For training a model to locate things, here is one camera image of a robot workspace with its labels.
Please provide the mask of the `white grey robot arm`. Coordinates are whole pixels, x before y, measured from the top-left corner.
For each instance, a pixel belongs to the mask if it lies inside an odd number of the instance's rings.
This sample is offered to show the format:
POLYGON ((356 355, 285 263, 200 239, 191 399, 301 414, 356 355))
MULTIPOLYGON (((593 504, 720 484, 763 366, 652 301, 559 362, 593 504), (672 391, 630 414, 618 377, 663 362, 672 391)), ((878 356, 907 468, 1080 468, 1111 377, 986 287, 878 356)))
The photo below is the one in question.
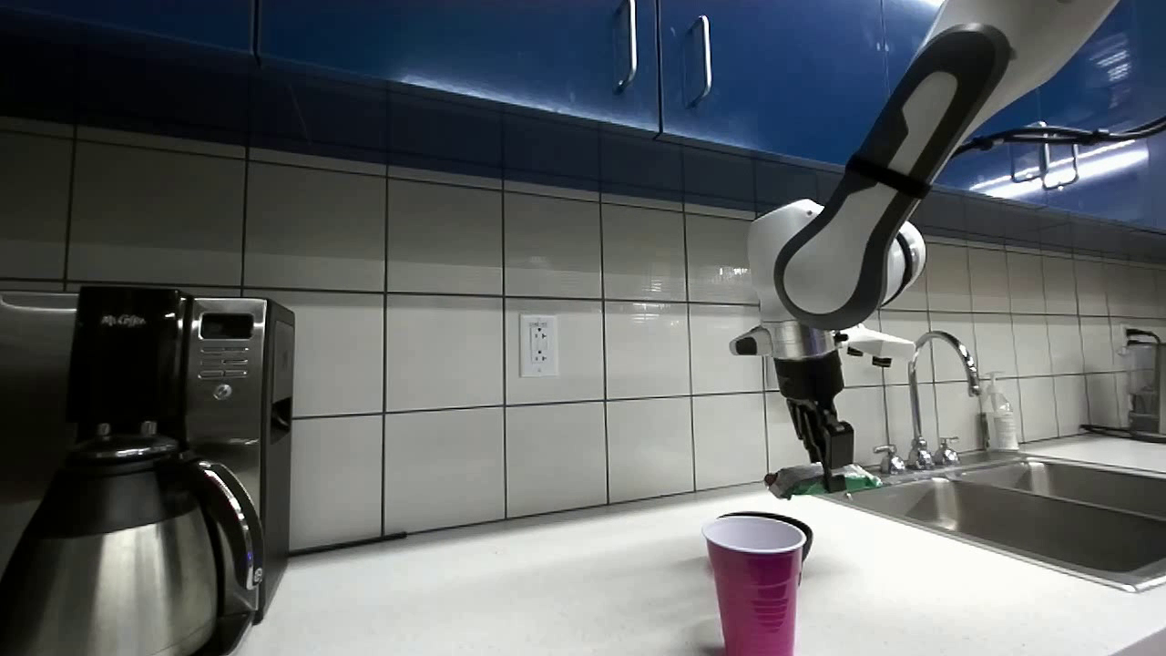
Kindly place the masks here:
POLYGON ((839 342, 918 280, 926 239, 912 215, 959 147, 1060 72, 1114 7, 943 0, 830 196, 788 199, 750 224, 760 325, 734 349, 774 362, 829 491, 845 484, 854 462, 854 427, 834 411, 839 342))

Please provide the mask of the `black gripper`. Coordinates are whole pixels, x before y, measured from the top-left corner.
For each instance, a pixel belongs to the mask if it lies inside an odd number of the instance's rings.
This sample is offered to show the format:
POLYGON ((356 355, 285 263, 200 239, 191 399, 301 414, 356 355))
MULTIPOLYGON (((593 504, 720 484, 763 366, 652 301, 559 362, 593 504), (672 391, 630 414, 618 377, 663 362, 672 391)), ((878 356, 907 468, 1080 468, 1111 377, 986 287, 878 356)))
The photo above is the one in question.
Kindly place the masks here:
POLYGON ((842 362, 834 355, 775 366, 782 393, 795 406, 790 424, 811 458, 825 458, 825 489, 845 489, 845 468, 854 462, 854 427, 829 411, 842 393, 842 362))

